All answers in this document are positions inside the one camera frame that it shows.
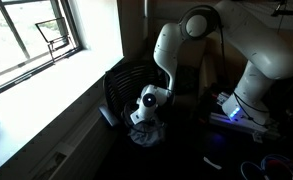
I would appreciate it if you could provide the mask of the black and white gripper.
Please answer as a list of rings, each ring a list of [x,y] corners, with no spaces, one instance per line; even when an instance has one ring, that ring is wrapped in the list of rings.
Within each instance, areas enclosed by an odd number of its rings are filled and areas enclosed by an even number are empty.
[[[137,133],[155,133],[165,130],[165,123],[161,121],[157,116],[150,120],[145,120],[137,125],[132,126],[132,131]]]

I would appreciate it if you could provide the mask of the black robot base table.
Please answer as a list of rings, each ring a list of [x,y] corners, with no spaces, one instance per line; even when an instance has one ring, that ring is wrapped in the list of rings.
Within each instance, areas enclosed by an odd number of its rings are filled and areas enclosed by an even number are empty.
[[[292,180],[293,146],[257,143],[248,134],[210,124],[208,111],[216,107],[216,98],[216,93],[204,93],[200,115],[187,129],[188,143],[203,159],[201,175],[207,180]]]

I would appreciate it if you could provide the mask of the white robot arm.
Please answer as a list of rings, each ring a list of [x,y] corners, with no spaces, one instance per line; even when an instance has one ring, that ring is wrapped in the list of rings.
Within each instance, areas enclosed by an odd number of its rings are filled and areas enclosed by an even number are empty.
[[[186,40],[201,40],[217,32],[221,41],[240,54],[245,69],[233,93],[222,103],[222,123],[237,130],[265,133],[269,110],[262,97],[276,80],[293,76],[293,47],[242,6],[221,0],[214,6],[199,5],[186,11],[177,23],[165,24],[156,41],[153,58],[164,70],[167,88],[144,87],[138,109],[130,118],[137,125],[155,116],[157,107],[173,95],[177,54]]]

